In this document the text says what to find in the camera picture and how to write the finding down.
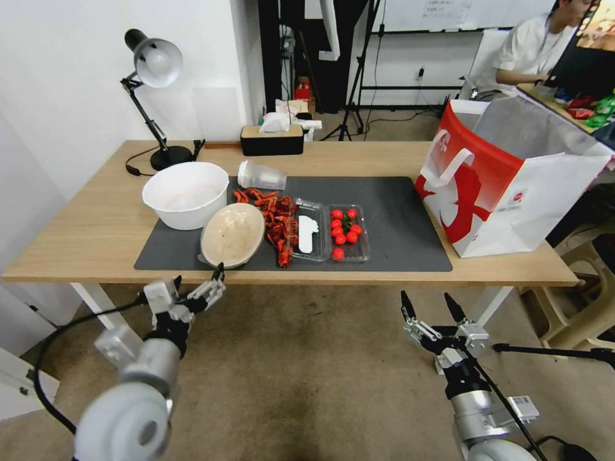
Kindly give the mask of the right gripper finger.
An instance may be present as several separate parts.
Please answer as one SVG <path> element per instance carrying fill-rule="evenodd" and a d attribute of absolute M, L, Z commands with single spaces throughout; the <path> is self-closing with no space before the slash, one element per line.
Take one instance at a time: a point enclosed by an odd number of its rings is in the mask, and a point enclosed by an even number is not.
<path fill-rule="evenodd" d="M 421 347 L 440 346 L 441 334 L 416 317 L 413 304 L 405 290 L 400 291 L 400 302 L 400 311 L 404 319 L 403 329 L 406 334 Z"/>
<path fill-rule="evenodd" d="M 455 322 L 453 338 L 456 345 L 472 357 L 480 357 L 488 345 L 489 334 L 482 326 L 467 318 L 463 308 L 449 293 L 444 293 L 444 298 Z"/>

